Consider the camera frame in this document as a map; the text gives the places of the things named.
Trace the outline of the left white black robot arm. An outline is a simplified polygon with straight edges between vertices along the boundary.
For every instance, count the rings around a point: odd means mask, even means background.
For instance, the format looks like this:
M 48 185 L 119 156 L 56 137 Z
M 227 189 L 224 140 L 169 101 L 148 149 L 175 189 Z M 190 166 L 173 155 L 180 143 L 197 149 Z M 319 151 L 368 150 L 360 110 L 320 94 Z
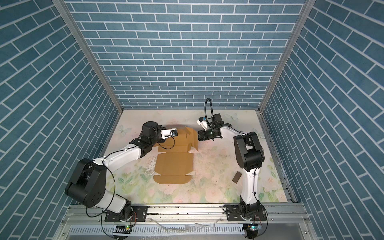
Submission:
M 157 143 L 172 137 L 171 130 L 149 121 L 143 124 L 140 135 L 120 150 L 94 160 L 80 160 L 66 186 L 65 194 L 87 208 L 97 207 L 104 213 L 115 214 L 120 221 L 131 217 L 131 202 L 116 191 L 106 188 L 107 174 L 136 161 L 149 153 Z

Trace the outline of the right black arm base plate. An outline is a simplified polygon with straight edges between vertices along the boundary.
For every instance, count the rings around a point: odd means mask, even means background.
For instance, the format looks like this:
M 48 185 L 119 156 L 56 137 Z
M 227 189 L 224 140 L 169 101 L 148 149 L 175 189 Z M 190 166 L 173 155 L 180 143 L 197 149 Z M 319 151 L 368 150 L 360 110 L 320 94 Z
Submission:
M 227 221 L 229 222 L 267 220 L 267 212 L 262 204 L 230 204 L 223 205 L 222 209 L 226 214 Z

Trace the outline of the brown cardboard box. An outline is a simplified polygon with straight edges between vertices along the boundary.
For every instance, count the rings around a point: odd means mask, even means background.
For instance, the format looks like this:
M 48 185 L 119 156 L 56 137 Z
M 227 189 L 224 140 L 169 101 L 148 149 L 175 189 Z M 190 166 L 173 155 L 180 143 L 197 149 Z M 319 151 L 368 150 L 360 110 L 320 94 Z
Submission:
M 157 143 L 158 156 L 154 181 L 158 184 L 186 184 L 192 180 L 194 154 L 198 150 L 198 133 L 188 127 L 178 128 L 178 135 Z

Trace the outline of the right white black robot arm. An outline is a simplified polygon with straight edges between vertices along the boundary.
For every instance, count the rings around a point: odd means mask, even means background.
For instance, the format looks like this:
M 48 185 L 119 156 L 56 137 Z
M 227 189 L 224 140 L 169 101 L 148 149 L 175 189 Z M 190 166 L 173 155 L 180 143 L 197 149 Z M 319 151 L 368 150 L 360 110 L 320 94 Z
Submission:
M 215 139 L 231 139 L 234 143 L 235 157 L 243 170 L 243 189 L 240 195 L 239 208 L 244 219 L 261 210 L 259 200 L 258 175 L 265 160 L 264 149 L 255 132 L 243 133 L 235 130 L 231 124 L 224 123 L 220 114 L 200 117 L 197 124 L 203 129 L 198 131 L 200 142 Z

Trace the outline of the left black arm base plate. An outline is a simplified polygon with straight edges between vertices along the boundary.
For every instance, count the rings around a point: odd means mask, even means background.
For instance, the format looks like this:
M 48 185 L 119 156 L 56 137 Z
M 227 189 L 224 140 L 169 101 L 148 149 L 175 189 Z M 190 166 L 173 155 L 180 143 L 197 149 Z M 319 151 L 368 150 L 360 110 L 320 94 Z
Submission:
M 137 223 L 144 222 L 148 213 L 148 206 L 128 206 L 124 208 L 120 213 L 114 213 L 107 211 L 105 222 L 107 223 Z

